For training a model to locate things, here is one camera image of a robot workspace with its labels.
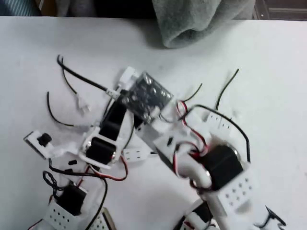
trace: circuit board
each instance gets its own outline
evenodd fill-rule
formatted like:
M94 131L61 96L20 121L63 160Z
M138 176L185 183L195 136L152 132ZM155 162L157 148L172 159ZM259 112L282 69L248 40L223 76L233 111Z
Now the circuit board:
M151 123L171 101L173 95L147 72L132 85L121 102L146 123Z

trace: gray cloth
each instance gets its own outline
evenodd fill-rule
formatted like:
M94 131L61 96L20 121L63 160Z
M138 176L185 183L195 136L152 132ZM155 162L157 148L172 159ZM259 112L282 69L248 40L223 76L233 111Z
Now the gray cloth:
M153 0L163 44L184 47L231 19L251 19L255 0Z

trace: gray towel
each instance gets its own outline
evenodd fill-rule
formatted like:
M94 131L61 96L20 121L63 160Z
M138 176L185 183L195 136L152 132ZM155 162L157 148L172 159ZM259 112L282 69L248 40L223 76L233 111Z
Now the gray towel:
M58 16L95 16L94 0L56 0ZM152 0L163 44L184 47L231 19L251 19L255 0Z

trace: black switch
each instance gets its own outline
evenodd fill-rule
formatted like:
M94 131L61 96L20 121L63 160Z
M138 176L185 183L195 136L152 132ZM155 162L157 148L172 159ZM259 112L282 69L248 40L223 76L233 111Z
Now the black switch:
M38 139L38 143L44 147L52 140L51 136L48 133L44 133L41 137Z

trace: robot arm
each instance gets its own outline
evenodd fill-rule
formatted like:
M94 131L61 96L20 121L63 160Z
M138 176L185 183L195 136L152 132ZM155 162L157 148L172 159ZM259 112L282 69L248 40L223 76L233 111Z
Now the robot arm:
M251 164L243 161L233 147L230 131L237 125L214 111L209 113L206 121L197 118L193 111L185 119L186 123L194 121L192 127L197 127L197 132L206 137L206 151L198 156L192 153L196 147L201 149L202 146L191 132L192 128L181 124L182 117L177 124L174 124L171 131L157 137L153 144L161 160L178 177L190 179L191 186L206 202L210 215L216 220L219 228L221 230L283 229L285 223L257 199L257 181ZM149 138L143 132L139 134L148 141ZM193 212L186 215L187 223L192 225L190 229L203 229L203 226L196 228L199 222L197 219L199 218ZM277 219L279 223L269 225L270 219ZM205 223L208 229L216 229L210 226L210 221L211 219Z

